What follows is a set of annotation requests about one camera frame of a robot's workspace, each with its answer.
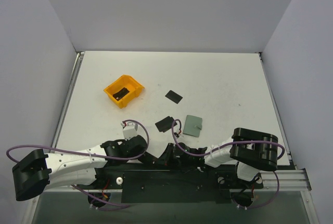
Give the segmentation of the black credit card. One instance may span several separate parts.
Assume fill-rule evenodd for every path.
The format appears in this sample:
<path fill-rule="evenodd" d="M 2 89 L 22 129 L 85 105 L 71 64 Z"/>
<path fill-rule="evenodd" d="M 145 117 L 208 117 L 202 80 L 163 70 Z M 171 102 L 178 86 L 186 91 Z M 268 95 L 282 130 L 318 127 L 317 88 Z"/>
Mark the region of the black credit card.
<path fill-rule="evenodd" d="M 179 102 L 183 99 L 183 97 L 176 92 L 169 90 L 167 94 L 165 95 L 166 98 L 171 100 L 172 102 L 179 104 Z"/>
<path fill-rule="evenodd" d="M 171 129 L 173 122 L 174 122 L 174 118 L 171 116 L 167 116 L 164 119 L 156 122 L 155 126 L 159 132 L 165 133 L 166 131 Z"/>
<path fill-rule="evenodd" d="M 118 92 L 114 93 L 112 96 L 116 101 L 120 101 L 123 97 L 125 97 L 129 93 L 130 91 L 126 87 L 123 87 Z"/>

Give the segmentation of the yellow plastic bin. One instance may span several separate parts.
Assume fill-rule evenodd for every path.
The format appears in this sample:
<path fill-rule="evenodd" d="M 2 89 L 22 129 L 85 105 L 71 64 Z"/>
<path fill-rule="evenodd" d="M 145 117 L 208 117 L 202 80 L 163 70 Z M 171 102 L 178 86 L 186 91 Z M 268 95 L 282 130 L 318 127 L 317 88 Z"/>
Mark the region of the yellow plastic bin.
<path fill-rule="evenodd" d="M 134 98 L 137 98 L 144 90 L 140 84 L 130 75 L 122 75 L 104 89 L 109 99 L 120 109 L 125 108 Z"/>

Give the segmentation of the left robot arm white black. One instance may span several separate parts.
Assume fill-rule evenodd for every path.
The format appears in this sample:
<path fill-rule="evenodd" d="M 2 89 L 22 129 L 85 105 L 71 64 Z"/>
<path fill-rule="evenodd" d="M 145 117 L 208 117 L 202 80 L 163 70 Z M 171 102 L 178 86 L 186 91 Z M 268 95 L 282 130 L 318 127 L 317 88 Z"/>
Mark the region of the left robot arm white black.
<path fill-rule="evenodd" d="M 56 149 L 55 153 L 46 153 L 44 148 L 33 146 L 33 151 L 12 168 L 16 200 L 30 200 L 47 189 L 71 184 L 100 189 L 106 185 L 107 175 L 97 169 L 138 159 L 148 145 L 144 137 L 137 135 L 82 151 Z"/>

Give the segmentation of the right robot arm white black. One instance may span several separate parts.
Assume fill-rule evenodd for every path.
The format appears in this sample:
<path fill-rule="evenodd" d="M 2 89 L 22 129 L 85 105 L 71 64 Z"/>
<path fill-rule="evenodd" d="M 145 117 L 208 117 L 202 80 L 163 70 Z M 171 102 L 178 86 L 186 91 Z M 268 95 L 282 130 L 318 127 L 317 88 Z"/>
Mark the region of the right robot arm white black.
<path fill-rule="evenodd" d="M 211 147 L 191 148 L 183 136 L 174 133 L 174 143 L 169 143 L 154 164 L 168 168 L 196 168 L 200 171 L 213 170 L 235 161 L 233 183 L 244 187 L 259 172 L 274 172 L 285 149 L 278 144 L 278 138 L 260 131 L 235 128 L 227 140 Z"/>

